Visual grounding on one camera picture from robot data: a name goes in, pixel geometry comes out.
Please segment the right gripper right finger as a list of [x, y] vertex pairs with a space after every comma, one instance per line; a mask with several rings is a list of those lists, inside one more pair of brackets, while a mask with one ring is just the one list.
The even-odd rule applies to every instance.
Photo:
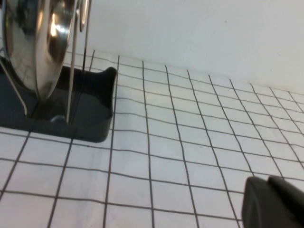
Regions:
[[279, 177], [269, 177], [268, 183], [293, 215], [293, 220], [304, 227], [304, 192]]

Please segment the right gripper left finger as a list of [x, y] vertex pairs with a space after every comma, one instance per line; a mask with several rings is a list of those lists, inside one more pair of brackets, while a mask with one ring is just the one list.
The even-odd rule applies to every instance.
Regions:
[[268, 180], [246, 180], [241, 217], [245, 228], [301, 228]]

